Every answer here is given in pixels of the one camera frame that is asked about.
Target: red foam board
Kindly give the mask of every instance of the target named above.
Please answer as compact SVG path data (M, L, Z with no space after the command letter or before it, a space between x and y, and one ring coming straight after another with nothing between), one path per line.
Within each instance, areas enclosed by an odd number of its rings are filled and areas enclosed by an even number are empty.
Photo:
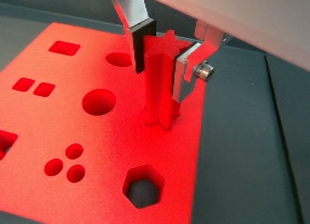
M0 73L0 210L44 223L190 223L205 83L166 131L122 35L52 24ZM148 179L156 204L126 191Z

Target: square hole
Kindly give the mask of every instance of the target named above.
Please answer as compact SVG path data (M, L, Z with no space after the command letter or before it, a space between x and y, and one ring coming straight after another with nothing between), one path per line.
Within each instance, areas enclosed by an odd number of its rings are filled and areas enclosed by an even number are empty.
M14 85L12 89L20 92L27 92L32 88L34 83L35 80L28 78L20 78L16 84Z
M40 83L34 91L34 94L42 97L48 97L54 92L55 84L52 83Z
M80 47L82 46L79 44L72 44L63 41L55 41L48 51L55 54L66 54L68 56L74 56L78 50L80 49Z
M0 131L0 160L4 159L7 152L14 146L18 138L18 134Z

